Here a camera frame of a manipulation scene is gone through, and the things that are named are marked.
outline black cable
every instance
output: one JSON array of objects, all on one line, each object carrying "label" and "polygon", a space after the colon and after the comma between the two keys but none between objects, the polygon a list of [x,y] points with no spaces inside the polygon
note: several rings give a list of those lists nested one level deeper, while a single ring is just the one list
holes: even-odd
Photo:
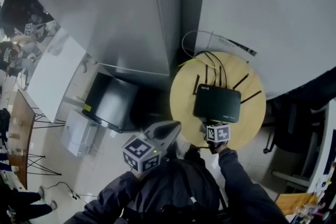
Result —
[{"label": "black cable", "polygon": [[[209,60],[211,61],[212,65],[213,65],[214,67],[216,67],[215,62],[211,59],[211,57],[210,57],[208,54],[206,54],[206,53],[204,53],[204,54],[205,54],[205,56],[206,56],[207,58],[209,58]],[[214,69],[214,72],[215,72],[215,82],[214,82],[214,86],[216,86],[216,78],[217,78],[217,75],[216,75],[216,69]]]},{"label": "black cable", "polygon": [[225,87],[227,88],[227,77],[226,77],[226,72],[225,72],[225,68],[224,68],[223,63],[221,62],[221,60],[219,60],[219,58],[218,58],[216,55],[214,55],[212,52],[210,52],[210,51],[202,50],[202,51],[199,52],[199,54],[201,54],[201,53],[208,53],[208,54],[211,54],[211,55],[212,55],[213,57],[215,57],[215,58],[218,60],[218,62],[222,65],[222,68],[223,68],[223,71],[224,71],[224,75],[225,75]]},{"label": "black cable", "polygon": [[57,187],[59,184],[65,184],[67,187],[68,187],[68,189],[71,191],[71,193],[72,193],[72,196],[75,198],[79,198],[80,200],[82,200],[81,198],[80,198],[80,196],[88,196],[88,197],[98,197],[98,196],[95,196],[95,195],[83,195],[83,194],[77,194],[76,192],[74,192],[70,187],[69,187],[69,185],[67,184],[67,183],[65,183],[65,182],[62,182],[62,181],[60,181],[60,182],[58,182],[57,184],[55,184],[55,185],[52,185],[52,186],[50,186],[50,187],[48,187],[48,188],[46,188],[45,186],[41,186],[42,188],[44,188],[44,189],[51,189],[51,188],[53,188],[53,187]]}]

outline desk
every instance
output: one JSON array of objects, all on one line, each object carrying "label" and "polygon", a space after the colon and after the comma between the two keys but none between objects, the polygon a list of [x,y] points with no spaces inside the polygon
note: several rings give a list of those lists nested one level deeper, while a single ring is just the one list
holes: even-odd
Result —
[{"label": "desk", "polygon": [[[22,120],[21,126],[15,126],[13,119]],[[27,165],[30,137],[35,120],[35,112],[31,109],[22,93],[18,90],[15,96],[12,114],[9,122],[9,132],[18,134],[18,138],[8,139],[8,148],[20,148],[24,151],[23,156],[9,155],[10,165],[18,166],[19,171],[16,173],[18,179],[25,189],[27,189]]]},{"label": "desk", "polygon": [[280,194],[276,200],[282,213],[286,215],[293,215],[297,209],[303,205],[317,205],[319,198],[316,195],[308,193],[295,194]]},{"label": "desk", "polygon": [[[266,112],[266,97],[264,87],[253,69],[242,59],[227,54],[225,52],[213,52],[223,63],[227,74],[227,85],[231,89],[246,74],[248,78],[240,84],[236,90],[241,92],[241,99],[244,100],[258,91],[262,91],[257,96],[241,104],[239,121],[230,123],[231,140],[228,146],[234,150],[238,150],[246,145],[259,131]],[[219,68],[219,62],[210,55]],[[210,60],[201,54],[197,58],[212,65]],[[198,84],[205,82],[205,65],[200,61],[187,62],[177,73],[170,93],[170,109],[172,117],[176,121],[182,123],[182,135],[196,146],[205,146],[203,139],[204,134],[200,132],[201,121],[194,117],[193,109],[195,103],[195,95],[193,95],[196,76],[200,76]],[[215,75],[212,68],[208,69],[208,84],[213,85]],[[222,74],[222,85],[225,81]]]},{"label": "desk", "polygon": [[28,94],[51,122],[86,51],[64,29],[59,29],[41,57],[27,89]]}]

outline white cable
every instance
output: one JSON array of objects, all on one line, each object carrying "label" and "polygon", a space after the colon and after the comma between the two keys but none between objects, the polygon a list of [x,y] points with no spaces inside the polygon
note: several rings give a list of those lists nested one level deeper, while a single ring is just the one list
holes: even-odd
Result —
[{"label": "white cable", "polygon": [[80,146],[80,145],[86,144],[86,143],[75,144],[75,143],[72,141],[72,138],[71,138],[71,134],[70,134],[70,132],[69,132],[69,129],[70,129],[70,127],[69,127],[69,126],[66,126],[67,134],[69,135],[70,141],[71,141],[71,143],[72,143],[74,146]]},{"label": "white cable", "polygon": [[209,45],[210,45],[210,41],[211,41],[212,36],[220,37],[220,38],[224,38],[225,40],[227,40],[227,38],[225,38],[225,37],[223,37],[223,36],[221,36],[221,35],[214,34],[213,31],[212,31],[212,32],[210,32],[210,31],[206,31],[206,30],[192,30],[192,31],[189,31],[187,34],[185,34],[185,35],[183,36],[182,41],[181,41],[181,47],[182,47],[183,51],[185,52],[185,54],[187,54],[187,55],[188,55],[189,57],[191,57],[191,58],[195,58],[195,57],[192,56],[192,55],[190,55],[188,52],[186,52],[186,50],[184,49],[184,46],[183,46],[183,42],[184,42],[184,39],[185,39],[185,37],[186,37],[187,35],[189,35],[190,33],[194,33],[194,32],[202,32],[202,33],[207,33],[207,34],[210,34],[210,35],[211,35],[210,40],[209,40],[209,44],[208,44],[207,47],[209,47]]},{"label": "white cable", "polygon": [[136,70],[136,69],[130,69],[130,68],[125,68],[125,67],[117,67],[114,65],[108,65],[107,63],[102,63],[102,62],[98,62],[100,65],[102,66],[108,66],[108,67],[114,67],[114,68],[119,68],[122,70],[127,70],[127,71],[135,71],[135,72],[140,72],[140,73],[147,73],[147,74],[154,74],[154,75],[160,75],[160,76],[167,76],[167,74],[163,74],[163,73],[155,73],[155,72],[149,72],[149,71],[141,71],[141,70]]}]

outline sneaker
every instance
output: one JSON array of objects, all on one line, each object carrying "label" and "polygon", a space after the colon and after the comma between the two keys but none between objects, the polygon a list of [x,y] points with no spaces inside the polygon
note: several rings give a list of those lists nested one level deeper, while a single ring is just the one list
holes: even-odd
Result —
[{"label": "sneaker", "polygon": [[53,211],[57,209],[57,203],[54,200],[51,201],[49,206],[52,208]]},{"label": "sneaker", "polygon": [[42,200],[45,199],[44,189],[42,188],[42,186],[40,186],[40,187],[38,188],[38,192],[37,192],[37,193],[40,194]]},{"label": "sneaker", "polygon": [[12,171],[13,172],[18,172],[19,171],[19,167],[12,165]]}]

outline white wall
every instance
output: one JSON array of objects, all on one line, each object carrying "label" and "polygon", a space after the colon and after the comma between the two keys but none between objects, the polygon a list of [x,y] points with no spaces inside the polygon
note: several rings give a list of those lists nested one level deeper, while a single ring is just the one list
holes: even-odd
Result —
[{"label": "white wall", "polygon": [[[257,51],[251,65],[270,98],[336,65],[335,27],[336,0],[203,0],[198,28]],[[198,50],[208,40],[199,34]]]}]

